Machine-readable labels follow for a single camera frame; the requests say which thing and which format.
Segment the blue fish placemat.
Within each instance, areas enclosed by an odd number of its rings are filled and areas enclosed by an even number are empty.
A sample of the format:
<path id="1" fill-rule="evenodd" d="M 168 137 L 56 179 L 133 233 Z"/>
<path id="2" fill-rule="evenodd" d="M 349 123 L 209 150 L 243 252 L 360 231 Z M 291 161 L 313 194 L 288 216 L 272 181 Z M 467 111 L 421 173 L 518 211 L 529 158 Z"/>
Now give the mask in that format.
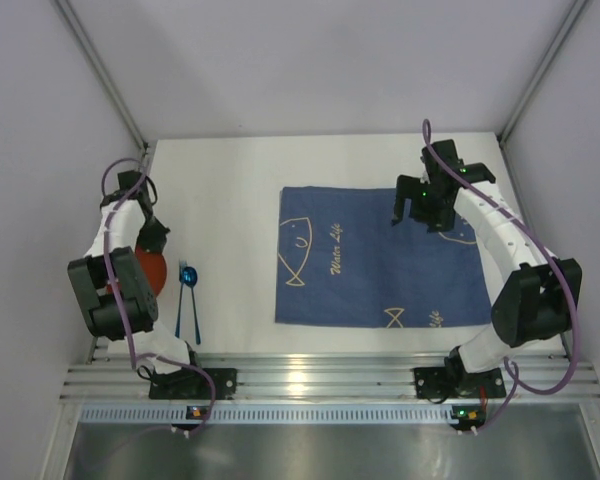
<path id="1" fill-rule="evenodd" d="M 392 225 L 391 189 L 285 187 L 275 320 L 342 328 L 482 326 L 491 302 L 476 235 Z"/>

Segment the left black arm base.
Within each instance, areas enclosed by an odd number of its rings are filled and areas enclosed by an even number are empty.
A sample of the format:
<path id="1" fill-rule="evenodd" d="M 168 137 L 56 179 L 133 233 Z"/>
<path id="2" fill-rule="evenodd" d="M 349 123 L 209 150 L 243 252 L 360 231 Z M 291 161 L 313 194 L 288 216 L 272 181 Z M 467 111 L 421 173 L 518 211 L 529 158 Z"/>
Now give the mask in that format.
<path id="1" fill-rule="evenodd" d="M 213 380 L 217 400 L 230 400 L 237 389 L 238 370 L 234 368 L 205 368 Z M 152 400 L 210 400 L 209 382 L 199 373 L 181 369 L 171 374 L 151 373 L 145 376 L 150 382 L 149 398 Z"/>

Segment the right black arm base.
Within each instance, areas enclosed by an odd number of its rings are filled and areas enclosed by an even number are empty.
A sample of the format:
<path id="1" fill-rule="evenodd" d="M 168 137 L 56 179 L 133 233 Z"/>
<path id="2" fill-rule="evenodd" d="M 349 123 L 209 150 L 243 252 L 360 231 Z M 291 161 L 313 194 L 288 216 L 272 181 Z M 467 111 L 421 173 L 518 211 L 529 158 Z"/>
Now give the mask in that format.
<path id="1" fill-rule="evenodd" d="M 507 395 L 499 368 L 483 373 L 454 377 L 445 367 L 417 367 L 413 370 L 416 397 L 435 404 L 449 399 L 504 399 Z"/>

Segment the red plate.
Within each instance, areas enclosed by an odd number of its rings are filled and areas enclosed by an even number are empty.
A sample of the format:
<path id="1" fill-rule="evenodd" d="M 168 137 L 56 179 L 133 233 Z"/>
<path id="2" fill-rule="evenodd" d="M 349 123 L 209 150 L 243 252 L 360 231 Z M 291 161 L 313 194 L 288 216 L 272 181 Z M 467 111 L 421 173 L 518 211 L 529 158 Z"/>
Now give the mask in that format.
<path id="1" fill-rule="evenodd" d="M 167 279 L 167 263 L 164 255 L 162 253 L 145 251 L 140 246 L 135 248 L 134 253 L 154 295 L 158 297 Z"/>

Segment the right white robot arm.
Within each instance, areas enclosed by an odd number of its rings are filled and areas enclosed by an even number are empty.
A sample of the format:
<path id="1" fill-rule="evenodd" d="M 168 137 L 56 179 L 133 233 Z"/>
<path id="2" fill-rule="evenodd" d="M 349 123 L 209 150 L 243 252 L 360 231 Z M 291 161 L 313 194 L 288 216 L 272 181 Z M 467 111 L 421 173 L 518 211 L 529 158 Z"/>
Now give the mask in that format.
<path id="1" fill-rule="evenodd" d="M 426 144 L 421 160 L 422 177 L 400 175 L 396 180 L 392 222 L 409 216 L 429 232 L 442 233 L 461 217 L 504 280 L 490 324 L 448 355 L 449 369 L 457 376 L 482 374 L 531 343 L 565 332 L 577 340 L 579 263 L 560 259 L 543 246 L 511 211 L 495 175 L 482 163 L 460 159 L 453 140 Z"/>

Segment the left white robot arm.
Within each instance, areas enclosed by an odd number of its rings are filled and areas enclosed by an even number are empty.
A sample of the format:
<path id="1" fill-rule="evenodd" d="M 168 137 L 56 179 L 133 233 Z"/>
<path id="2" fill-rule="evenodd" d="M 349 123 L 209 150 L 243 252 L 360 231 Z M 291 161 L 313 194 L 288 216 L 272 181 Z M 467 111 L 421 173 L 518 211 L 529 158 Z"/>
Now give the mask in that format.
<path id="1" fill-rule="evenodd" d="M 118 174 L 118 189 L 100 203 L 97 234 L 68 277 L 94 337 L 123 341 L 134 363 L 169 375 L 191 365 L 192 349 L 159 319 L 157 296 L 166 283 L 162 252 L 169 229 L 154 214 L 155 188 L 138 171 Z"/>

